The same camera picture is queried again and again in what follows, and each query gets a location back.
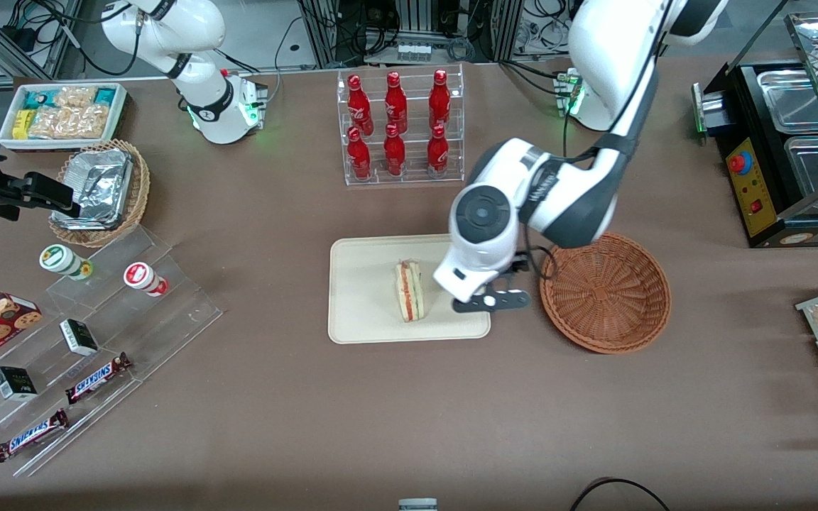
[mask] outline wicker basket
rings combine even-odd
[[[52,220],[49,221],[49,229],[52,229],[55,235],[66,243],[73,243],[74,245],[87,246],[89,248],[99,248],[105,243],[120,236],[121,233],[127,229],[132,229],[141,222],[143,210],[147,207],[147,194],[150,192],[150,170],[147,169],[147,162],[141,158],[141,153],[134,148],[130,143],[123,140],[110,140],[106,143],[97,143],[85,148],[84,151],[104,151],[106,149],[122,149],[134,158],[134,167],[132,169],[131,184],[128,185],[128,195],[126,198],[126,206],[122,214],[122,224],[119,224],[117,229],[111,231],[69,231],[56,226]],[[62,171],[59,172],[58,180],[61,183],[65,178],[65,168],[71,158],[62,165]]]
[[[539,285],[542,306],[570,340],[598,353],[630,353],[665,330],[668,280],[638,243],[605,233],[590,246],[552,254],[542,265],[551,275]]]

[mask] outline clear acrylic shelf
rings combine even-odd
[[[447,88],[450,90],[450,121],[445,130],[445,139],[450,145],[447,153],[447,169],[444,177],[432,178],[428,175],[428,140],[431,126],[428,123],[428,94],[434,84],[435,70],[447,72]],[[464,77],[461,65],[423,65],[423,67],[396,68],[400,73],[400,83],[406,93],[409,129],[403,133],[406,147],[406,169],[402,177],[392,177],[386,170],[383,142],[386,139],[384,126],[387,115],[383,100],[387,94],[386,74],[393,69],[351,69],[337,75],[337,111],[340,122],[340,146],[343,148],[343,168],[347,185],[401,185],[437,184],[463,181],[465,178],[465,125],[464,125]],[[347,130],[351,126],[349,116],[349,87],[345,84],[350,75],[361,77],[361,88],[371,102],[371,117],[374,122],[372,135],[364,137],[371,151],[371,179],[355,179],[349,164]]]
[[[45,322],[0,355],[0,366],[25,368],[40,393],[26,403],[7,401],[0,395],[0,443],[62,407],[71,426],[26,447],[3,463],[3,470],[12,471],[13,476],[35,473],[223,314],[175,264],[169,251],[169,246],[139,226],[90,258],[94,262],[90,279],[60,278],[49,287],[48,298],[40,300],[50,304],[43,310],[49,313]],[[152,265],[169,282],[162,297],[149,297],[124,284],[124,269],[136,261]],[[87,323],[94,334],[99,350],[93,356],[68,350],[59,323],[69,317]],[[122,352],[132,368],[69,407],[65,389]]]

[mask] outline red bottle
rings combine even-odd
[[[383,154],[387,158],[387,172],[393,177],[403,175],[406,163],[406,145],[400,138],[399,127],[395,123],[387,125],[387,139],[383,142]]]
[[[428,175],[433,178],[444,177],[447,172],[447,151],[450,150],[444,138],[444,125],[435,126],[431,130],[431,140],[428,141]]]
[[[353,125],[358,126],[362,135],[371,136],[371,133],[374,133],[371,102],[368,101],[368,95],[361,90],[361,78],[358,75],[350,75],[347,83],[349,84],[349,116],[353,120]]]
[[[435,86],[428,97],[428,109],[430,112],[428,123],[431,129],[439,123],[447,126],[450,122],[450,91],[447,90],[447,72],[442,69],[435,71]]]
[[[387,96],[383,98],[383,103],[387,108],[387,122],[394,123],[400,133],[405,133],[409,129],[409,113],[399,72],[387,72]]]
[[[368,152],[368,146],[361,139],[361,132],[355,126],[349,127],[347,136],[349,136],[349,145],[347,145],[349,164],[353,168],[355,179],[367,181],[371,179],[371,153]]]

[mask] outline brown table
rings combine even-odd
[[[673,312],[627,356],[572,345],[537,302],[480,340],[335,345],[332,243],[445,232],[459,188],[347,190],[334,72],[286,75],[266,129],[228,146],[192,129],[169,81],[126,83],[145,225],[228,312],[37,475],[0,466],[0,509],[565,509],[599,476],[672,508],[818,508],[818,352],[793,310],[818,295],[818,249],[747,249],[714,146],[688,139],[689,85],[723,61],[662,62],[611,230],[658,258]],[[559,150],[551,97],[496,65],[465,72],[470,160],[510,136]],[[572,152],[596,137],[570,131]],[[65,159],[9,156],[13,174]],[[0,290],[36,297],[55,237],[22,215],[0,220]],[[604,488],[581,509],[650,505]]]

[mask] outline red button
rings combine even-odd
[[[746,167],[747,161],[741,155],[734,156],[730,160],[728,160],[728,169],[734,174],[738,174],[738,172],[743,171]]]

